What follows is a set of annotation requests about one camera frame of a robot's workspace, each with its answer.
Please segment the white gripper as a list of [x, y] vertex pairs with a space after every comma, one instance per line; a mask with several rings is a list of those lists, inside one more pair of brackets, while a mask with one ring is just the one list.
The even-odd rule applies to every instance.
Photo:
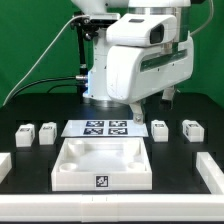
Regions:
[[136, 101], [164, 89], [162, 100], [172, 101], [173, 85], [192, 75], [193, 56], [191, 37], [179, 43], [170, 54], [163, 54], [161, 45], [149, 48], [113, 46], [107, 56], [108, 95], [114, 101], [132, 103], [133, 121], [143, 123], [142, 106]]

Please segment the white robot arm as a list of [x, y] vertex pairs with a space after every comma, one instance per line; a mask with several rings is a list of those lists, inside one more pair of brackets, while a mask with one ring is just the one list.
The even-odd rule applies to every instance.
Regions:
[[93, 42], [83, 97], [104, 106], [127, 104], [142, 124], [142, 100], [173, 93], [192, 74], [191, 0], [71, 1], [83, 13], [84, 38]]

